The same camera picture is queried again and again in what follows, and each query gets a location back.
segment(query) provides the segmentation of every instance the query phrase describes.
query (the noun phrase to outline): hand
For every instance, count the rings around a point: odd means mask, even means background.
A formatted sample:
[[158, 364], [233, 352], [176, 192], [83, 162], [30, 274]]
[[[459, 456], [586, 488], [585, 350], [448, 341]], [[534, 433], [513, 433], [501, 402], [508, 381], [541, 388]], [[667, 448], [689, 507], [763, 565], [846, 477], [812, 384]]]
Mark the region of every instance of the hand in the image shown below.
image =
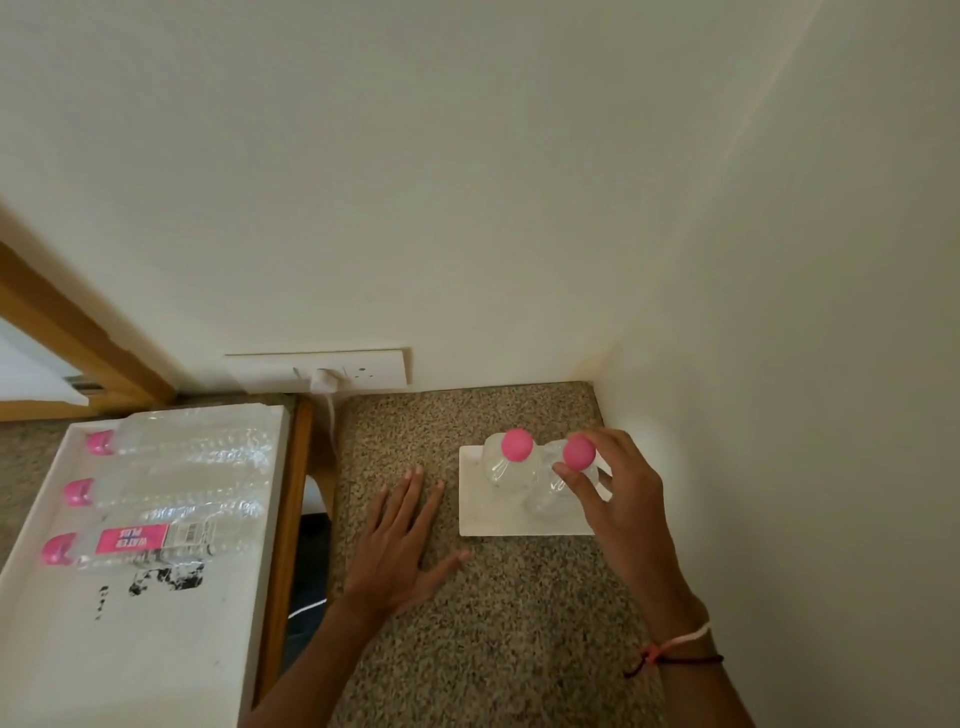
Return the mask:
[[396, 485], [384, 510], [389, 488], [383, 484], [347, 572], [343, 599], [379, 623], [429, 599], [470, 556], [469, 551], [460, 551], [431, 571], [420, 570], [430, 525], [444, 496], [440, 481], [411, 527], [422, 485], [423, 467], [417, 465]]
[[600, 481], [613, 497], [604, 501], [586, 475], [564, 463], [553, 470], [580, 500], [607, 563], [634, 595], [651, 633], [656, 639], [659, 632], [675, 637], [687, 626], [687, 632], [699, 628], [706, 610], [680, 571], [660, 476], [626, 432], [592, 429], [577, 434], [590, 440], [611, 466], [612, 477], [601, 471]]

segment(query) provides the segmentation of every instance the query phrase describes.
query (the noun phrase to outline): left hand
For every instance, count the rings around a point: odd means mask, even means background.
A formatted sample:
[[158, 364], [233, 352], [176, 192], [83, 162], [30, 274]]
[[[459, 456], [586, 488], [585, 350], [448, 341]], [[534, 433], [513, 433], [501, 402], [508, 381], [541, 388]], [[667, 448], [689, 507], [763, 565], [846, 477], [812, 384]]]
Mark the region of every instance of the left hand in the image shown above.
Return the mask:
[[468, 550], [459, 551], [433, 570], [420, 570], [430, 526], [444, 496], [440, 481], [411, 526], [422, 486], [423, 467], [417, 465], [393, 489], [384, 510], [390, 492], [384, 483], [373, 499], [347, 572], [343, 599], [381, 622], [429, 599], [470, 556]]

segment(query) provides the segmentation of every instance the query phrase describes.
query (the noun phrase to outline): wooden door frame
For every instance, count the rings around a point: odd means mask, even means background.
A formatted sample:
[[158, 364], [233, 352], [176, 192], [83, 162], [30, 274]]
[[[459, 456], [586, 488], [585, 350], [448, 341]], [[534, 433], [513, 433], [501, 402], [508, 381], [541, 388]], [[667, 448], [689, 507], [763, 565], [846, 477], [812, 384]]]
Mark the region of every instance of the wooden door frame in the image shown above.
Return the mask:
[[0, 401], [0, 422], [116, 415], [154, 409], [176, 390], [0, 242], [0, 318], [19, 328], [103, 388], [81, 406], [56, 401]]

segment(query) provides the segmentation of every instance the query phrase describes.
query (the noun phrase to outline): pink label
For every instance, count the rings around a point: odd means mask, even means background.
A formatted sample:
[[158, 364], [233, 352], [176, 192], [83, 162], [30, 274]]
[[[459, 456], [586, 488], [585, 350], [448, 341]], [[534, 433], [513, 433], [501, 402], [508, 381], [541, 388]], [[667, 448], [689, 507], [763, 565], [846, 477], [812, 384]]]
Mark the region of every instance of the pink label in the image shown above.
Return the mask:
[[96, 553], [116, 551], [150, 551], [163, 548], [167, 537], [167, 523], [160, 525], [132, 525], [126, 528], [108, 528], [100, 534]]

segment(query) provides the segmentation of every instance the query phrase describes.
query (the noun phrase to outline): wall socket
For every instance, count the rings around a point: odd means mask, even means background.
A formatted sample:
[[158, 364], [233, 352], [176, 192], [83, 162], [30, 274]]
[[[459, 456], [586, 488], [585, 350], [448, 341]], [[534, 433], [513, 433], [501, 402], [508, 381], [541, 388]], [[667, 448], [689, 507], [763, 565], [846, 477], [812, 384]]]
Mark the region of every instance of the wall socket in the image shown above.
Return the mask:
[[318, 369], [334, 372], [339, 391], [406, 389], [407, 371], [400, 349], [368, 352], [228, 354], [230, 374], [252, 394], [307, 392]]

